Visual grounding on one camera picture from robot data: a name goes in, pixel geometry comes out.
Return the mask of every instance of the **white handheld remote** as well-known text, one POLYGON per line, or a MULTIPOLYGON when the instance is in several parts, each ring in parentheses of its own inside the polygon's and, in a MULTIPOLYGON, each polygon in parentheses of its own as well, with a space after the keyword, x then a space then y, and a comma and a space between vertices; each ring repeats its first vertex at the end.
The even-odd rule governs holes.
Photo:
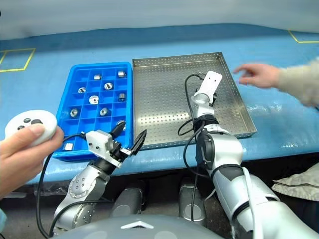
POLYGON ((30 145, 30 147, 48 141, 55 134, 57 126, 57 120, 55 116, 48 111, 33 110, 20 113, 17 116, 13 117, 5 127, 5 137, 8 138, 16 133, 18 130, 35 123, 42 123, 45 127, 45 131, 43 135, 41 135, 30 145))

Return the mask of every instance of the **sleeve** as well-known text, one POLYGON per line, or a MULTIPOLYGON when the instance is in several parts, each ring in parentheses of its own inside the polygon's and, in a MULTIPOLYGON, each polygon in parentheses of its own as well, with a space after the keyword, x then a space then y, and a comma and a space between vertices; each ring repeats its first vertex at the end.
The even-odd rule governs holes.
POLYGON ((278 89, 306 106, 319 105, 319 59, 309 65, 280 69, 278 89))
POLYGON ((0 208, 0 233, 4 230, 6 215, 0 208))

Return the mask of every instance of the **perforated metal tray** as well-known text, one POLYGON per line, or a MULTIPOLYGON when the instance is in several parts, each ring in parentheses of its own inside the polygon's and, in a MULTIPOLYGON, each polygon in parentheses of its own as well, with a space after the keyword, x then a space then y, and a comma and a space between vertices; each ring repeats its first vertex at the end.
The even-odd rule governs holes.
MULTIPOLYGON (((133 60, 134 134, 148 130, 144 149, 181 145, 192 133, 178 136, 190 119, 184 81, 192 73, 212 70, 223 76, 216 91, 215 116, 220 125, 238 138, 256 133, 237 86, 221 52, 133 60)), ((196 77, 188 81, 189 96, 199 88, 196 77)), ((184 129, 191 128, 191 123, 184 129)))

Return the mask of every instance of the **blue table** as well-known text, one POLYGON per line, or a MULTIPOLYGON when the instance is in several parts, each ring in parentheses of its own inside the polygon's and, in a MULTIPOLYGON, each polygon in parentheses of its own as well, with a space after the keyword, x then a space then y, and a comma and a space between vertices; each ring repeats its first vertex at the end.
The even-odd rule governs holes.
MULTIPOLYGON (((319 44, 299 44, 285 30, 242 24, 106 29, 1 42, 1 50, 30 47, 36 51, 26 70, 0 73, 0 138, 4 138, 7 122, 20 112, 43 109, 56 113, 75 64, 222 51, 233 70, 246 62, 280 67, 305 64, 319 55, 319 44)), ((0 67, 16 68, 28 55, 8 53, 0 67)), ((318 152, 319 114, 315 109, 276 89, 239 86, 239 91, 258 130, 241 140, 244 160, 318 152)), ((183 168, 182 151, 182 146, 141 151, 114 175, 183 168)), ((194 145, 187 159, 195 166, 194 145)), ((86 164, 52 159, 45 181, 71 179, 86 164)))

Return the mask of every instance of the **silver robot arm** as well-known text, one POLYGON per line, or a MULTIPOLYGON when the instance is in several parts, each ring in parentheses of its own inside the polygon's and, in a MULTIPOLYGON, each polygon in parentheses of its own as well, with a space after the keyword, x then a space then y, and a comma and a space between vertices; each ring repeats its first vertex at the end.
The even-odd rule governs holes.
POLYGON ((240 141, 224 130, 214 116, 213 94, 220 81, 220 74, 209 71, 202 87, 191 98, 195 130, 201 129, 197 135, 196 161, 209 173, 236 238, 319 238, 262 180, 240 166, 243 157, 240 141))
POLYGON ((125 158, 136 155, 143 145, 147 134, 146 130, 136 138, 132 149, 124 149, 120 143, 113 141, 113 138, 122 132, 124 126, 124 122, 120 123, 111 133, 97 130, 85 134, 88 149, 98 158, 90 162, 82 172, 72 179, 67 195, 56 209, 54 217, 72 203, 84 203, 71 207, 59 217, 54 228, 55 235, 91 222, 96 204, 85 202, 99 200, 112 172, 122 166, 125 158))

